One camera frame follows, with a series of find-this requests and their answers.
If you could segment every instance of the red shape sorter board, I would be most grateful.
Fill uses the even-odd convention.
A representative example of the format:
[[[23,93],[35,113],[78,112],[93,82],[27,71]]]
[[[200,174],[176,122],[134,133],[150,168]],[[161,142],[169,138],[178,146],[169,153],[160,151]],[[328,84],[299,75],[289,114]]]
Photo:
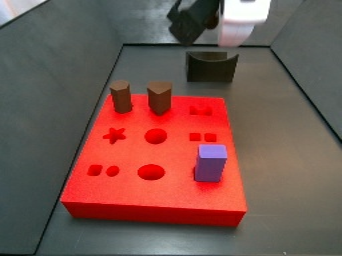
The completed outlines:
[[[94,124],[62,195],[77,218],[238,226],[248,211],[225,100],[173,97],[157,116],[146,95],[133,111],[111,96]],[[197,182],[200,144],[225,144],[221,182]]]

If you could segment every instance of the brown block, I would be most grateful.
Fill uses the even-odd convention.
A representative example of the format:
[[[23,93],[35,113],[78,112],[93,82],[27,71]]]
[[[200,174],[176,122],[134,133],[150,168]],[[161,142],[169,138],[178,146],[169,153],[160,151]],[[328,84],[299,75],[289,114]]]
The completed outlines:
[[[152,81],[148,85],[149,106],[160,116],[172,108],[172,90],[172,82]]]
[[[130,112],[133,110],[130,83],[125,80],[115,81],[110,89],[115,112],[121,114]]]

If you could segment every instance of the gray table surface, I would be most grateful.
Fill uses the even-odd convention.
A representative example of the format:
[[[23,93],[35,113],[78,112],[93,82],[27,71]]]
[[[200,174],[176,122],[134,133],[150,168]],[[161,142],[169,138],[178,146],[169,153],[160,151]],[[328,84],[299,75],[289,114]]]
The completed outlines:
[[[111,81],[146,93],[169,80],[174,95],[226,99],[249,203],[240,227],[74,219],[59,204],[38,254],[342,254],[341,143],[272,50],[229,51],[232,84],[186,82],[188,50],[224,49],[126,46]]]

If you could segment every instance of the purple block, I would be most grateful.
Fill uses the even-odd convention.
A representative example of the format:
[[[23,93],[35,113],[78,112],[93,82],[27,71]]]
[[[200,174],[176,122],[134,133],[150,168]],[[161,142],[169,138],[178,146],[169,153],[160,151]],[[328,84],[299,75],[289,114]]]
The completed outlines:
[[[228,149],[225,145],[200,145],[196,181],[220,182],[226,161]]]

